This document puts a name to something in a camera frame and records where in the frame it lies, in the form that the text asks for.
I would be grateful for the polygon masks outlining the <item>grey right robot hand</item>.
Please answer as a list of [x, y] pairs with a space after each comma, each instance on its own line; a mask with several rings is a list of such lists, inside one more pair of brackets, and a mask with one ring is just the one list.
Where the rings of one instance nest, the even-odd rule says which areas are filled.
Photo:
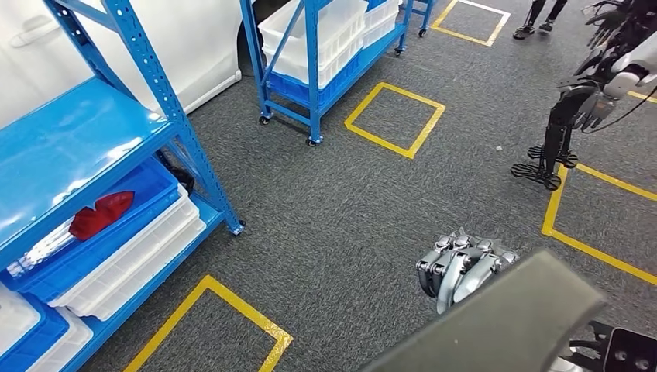
[[500, 239], [473, 236], [460, 228], [441, 235], [415, 269], [421, 289], [435, 299], [436, 312], [441, 315], [518, 259]]

